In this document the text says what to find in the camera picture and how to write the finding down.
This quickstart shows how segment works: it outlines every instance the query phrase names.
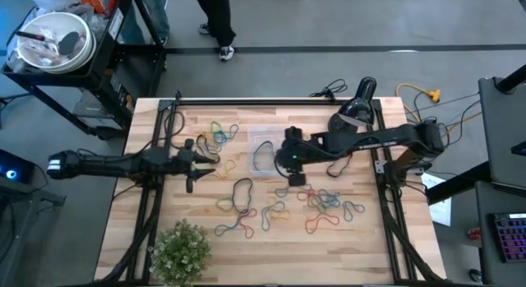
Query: blue light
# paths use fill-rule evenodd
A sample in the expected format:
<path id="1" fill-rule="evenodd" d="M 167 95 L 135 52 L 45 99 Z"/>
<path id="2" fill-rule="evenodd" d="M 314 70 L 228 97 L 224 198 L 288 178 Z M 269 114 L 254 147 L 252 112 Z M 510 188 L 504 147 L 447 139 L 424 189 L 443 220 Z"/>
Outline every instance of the blue light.
<path id="1" fill-rule="evenodd" d="M 9 171 L 7 171 L 7 173 L 6 173 L 6 176 L 7 176 L 9 179 L 13 180 L 14 178 L 16 178 L 16 171 L 15 171 L 15 170 L 9 170 Z"/>

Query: keyboard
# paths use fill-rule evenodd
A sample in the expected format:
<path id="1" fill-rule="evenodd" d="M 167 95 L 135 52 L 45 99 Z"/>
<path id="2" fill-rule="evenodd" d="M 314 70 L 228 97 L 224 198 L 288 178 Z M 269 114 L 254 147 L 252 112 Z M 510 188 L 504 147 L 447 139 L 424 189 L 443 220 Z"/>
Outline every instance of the keyboard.
<path id="1" fill-rule="evenodd" d="M 502 262 L 526 262 L 526 213 L 490 214 Z"/>

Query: black pants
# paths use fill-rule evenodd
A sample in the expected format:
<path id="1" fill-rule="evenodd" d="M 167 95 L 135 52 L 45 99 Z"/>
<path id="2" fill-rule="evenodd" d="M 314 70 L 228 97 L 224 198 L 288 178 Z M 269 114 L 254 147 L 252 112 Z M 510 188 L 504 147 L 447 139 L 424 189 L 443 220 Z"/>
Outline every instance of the black pants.
<path id="1" fill-rule="evenodd" d="M 208 17 L 210 35 L 217 39 L 219 46 L 232 44 L 236 34 L 230 26 L 229 0 L 197 0 Z"/>

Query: clear plastic container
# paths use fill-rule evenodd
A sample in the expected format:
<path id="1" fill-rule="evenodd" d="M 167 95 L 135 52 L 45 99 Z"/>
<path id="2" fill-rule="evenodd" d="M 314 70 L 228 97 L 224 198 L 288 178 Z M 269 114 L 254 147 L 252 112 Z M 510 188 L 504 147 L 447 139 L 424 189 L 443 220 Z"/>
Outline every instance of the clear plastic container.
<path id="1" fill-rule="evenodd" d="M 248 166 L 252 175 L 279 175 L 274 166 L 274 157 L 284 139 L 285 127 L 248 128 Z"/>

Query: white bucket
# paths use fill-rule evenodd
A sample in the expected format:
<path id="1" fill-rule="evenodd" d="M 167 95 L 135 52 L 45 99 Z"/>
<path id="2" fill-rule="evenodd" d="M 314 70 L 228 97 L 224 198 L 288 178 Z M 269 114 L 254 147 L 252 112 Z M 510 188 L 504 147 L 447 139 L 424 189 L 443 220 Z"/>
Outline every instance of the white bucket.
<path id="1" fill-rule="evenodd" d="M 18 38 L 17 47 L 18 53 L 24 61 L 31 66 L 42 69 L 43 71 L 50 73 L 66 73 L 72 72 L 82 66 L 83 63 L 88 59 L 93 50 L 95 38 L 91 34 L 88 25 L 77 15 L 69 12 L 52 12 L 42 16 L 38 16 L 30 21 L 24 28 L 21 29 L 23 32 L 29 32 L 34 34 L 40 34 L 39 28 L 41 26 L 47 27 L 54 32 L 57 39 L 62 39 L 68 33 L 72 31 L 82 31 L 86 35 L 84 48 L 71 60 L 64 64 L 55 66 L 42 66 L 38 57 L 31 52 L 28 52 L 23 46 L 21 46 L 24 40 L 21 37 Z"/>

